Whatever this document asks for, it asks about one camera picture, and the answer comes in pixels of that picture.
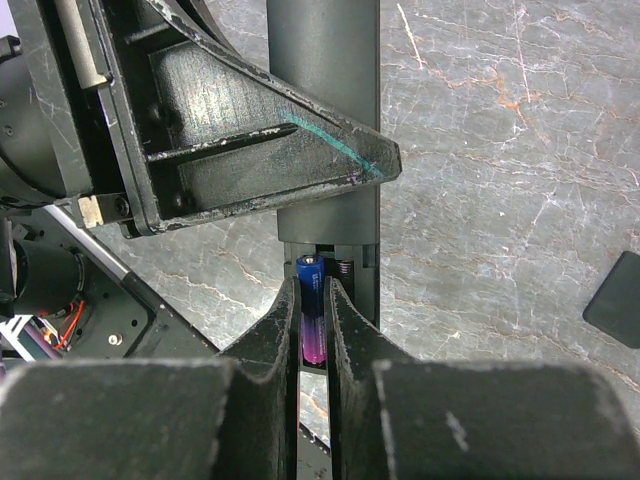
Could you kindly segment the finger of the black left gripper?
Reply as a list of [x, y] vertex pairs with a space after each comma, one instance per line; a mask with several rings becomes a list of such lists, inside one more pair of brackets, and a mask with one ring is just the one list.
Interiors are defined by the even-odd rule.
[[396, 179], [398, 145], [244, 60], [202, 1], [145, 1], [150, 232]]

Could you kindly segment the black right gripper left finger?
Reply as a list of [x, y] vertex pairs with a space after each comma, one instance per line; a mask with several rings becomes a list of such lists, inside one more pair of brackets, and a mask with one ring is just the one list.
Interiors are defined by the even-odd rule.
[[5, 479], [292, 479], [300, 285], [209, 359], [58, 360], [1, 385]]

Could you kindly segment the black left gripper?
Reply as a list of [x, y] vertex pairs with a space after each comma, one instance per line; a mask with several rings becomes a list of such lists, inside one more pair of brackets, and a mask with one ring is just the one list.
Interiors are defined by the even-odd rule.
[[145, 1], [12, 1], [1, 40], [1, 209], [83, 198], [150, 232], [150, 64], [126, 44]]

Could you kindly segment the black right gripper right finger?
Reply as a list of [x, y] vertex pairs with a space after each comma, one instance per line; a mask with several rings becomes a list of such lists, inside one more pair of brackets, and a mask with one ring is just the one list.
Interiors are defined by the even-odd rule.
[[635, 479], [639, 444], [595, 370], [416, 359], [326, 282], [337, 479]]

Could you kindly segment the purple blue battery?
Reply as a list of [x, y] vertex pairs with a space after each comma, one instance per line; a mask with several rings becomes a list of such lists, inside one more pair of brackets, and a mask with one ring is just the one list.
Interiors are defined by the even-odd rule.
[[321, 365], [326, 361], [324, 321], [325, 264], [322, 256], [303, 255], [296, 260], [296, 274], [301, 287], [301, 340], [306, 362]]

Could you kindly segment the black battery cover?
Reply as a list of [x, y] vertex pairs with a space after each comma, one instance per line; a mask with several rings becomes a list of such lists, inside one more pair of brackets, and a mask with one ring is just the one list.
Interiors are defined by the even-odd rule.
[[624, 251], [586, 308], [583, 319], [631, 349], [639, 348], [639, 255]]

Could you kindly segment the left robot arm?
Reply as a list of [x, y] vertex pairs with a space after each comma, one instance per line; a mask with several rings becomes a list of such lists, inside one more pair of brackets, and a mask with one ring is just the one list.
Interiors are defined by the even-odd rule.
[[396, 179], [395, 142], [245, 61], [200, 1], [14, 1], [1, 41], [1, 312], [88, 311], [87, 253], [10, 236], [70, 202], [157, 235]]

